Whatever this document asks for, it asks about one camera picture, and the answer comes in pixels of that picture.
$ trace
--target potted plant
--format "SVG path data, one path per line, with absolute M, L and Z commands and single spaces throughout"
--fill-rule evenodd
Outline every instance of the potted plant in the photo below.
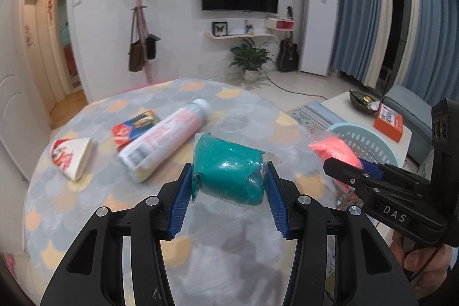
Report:
M 257 47 L 251 38 L 245 38 L 240 46 L 233 47 L 230 50 L 233 53 L 234 61 L 229 66 L 237 65 L 242 67 L 244 80 L 248 83 L 255 82 L 258 79 L 261 66 L 268 61 L 272 61 L 269 57 L 271 54 L 267 49 L 263 48 L 266 43 Z

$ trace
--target rug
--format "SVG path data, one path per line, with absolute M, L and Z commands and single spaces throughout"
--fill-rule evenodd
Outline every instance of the rug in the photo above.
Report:
M 334 123 L 346 122 L 340 116 L 315 100 L 295 110 L 291 110 L 288 114 L 296 119 L 299 124 L 306 127 L 311 133 L 317 130 L 326 130 Z

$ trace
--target screw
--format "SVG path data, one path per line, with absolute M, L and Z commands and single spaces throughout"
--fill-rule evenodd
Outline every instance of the screw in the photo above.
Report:
M 156 196 L 150 196 L 149 198 L 146 199 L 146 204 L 150 206 L 155 206 L 159 203 L 159 198 Z
M 108 213 L 108 209 L 106 207 L 101 207 L 99 209 L 97 209 L 96 211 L 96 214 L 99 216 L 99 217 L 103 217 L 103 216 L 106 216 Z
M 353 216 L 359 216 L 360 214 L 362 214 L 362 210 L 358 206 L 355 206 L 355 205 L 352 205 L 349 208 L 349 211 Z
M 311 198 L 308 195 L 301 195 L 298 197 L 298 202 L 302 205 L 309 205 L 311 203 Z

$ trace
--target teal clay package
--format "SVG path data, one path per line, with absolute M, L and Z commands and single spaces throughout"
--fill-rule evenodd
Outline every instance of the teal clay package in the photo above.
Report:
M 193 155 L 192 197 L 198 191 L 241 205 L 263 201 L 264 152 L 197 134 Z

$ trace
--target human hand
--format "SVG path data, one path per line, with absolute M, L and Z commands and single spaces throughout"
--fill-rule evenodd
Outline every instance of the human hand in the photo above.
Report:
M 410 254 L 406 255 L 403 251 L 402 234 L 394 231 L 392 240 L 391 250 L 398 263 L 403 269 L 412 271 L 413 273 L 421 270 L 421 267 L 423 267 L 435 251 L 435 248 L 424 248 L 413 250 Z M 423 271 L 419 282 L 413 287 L 418 299 L 432 294 L 440 287 L 443 281 L 445 281 L 452 255 L 453 250 L 450 246 L 443 245 L 441 247 Z

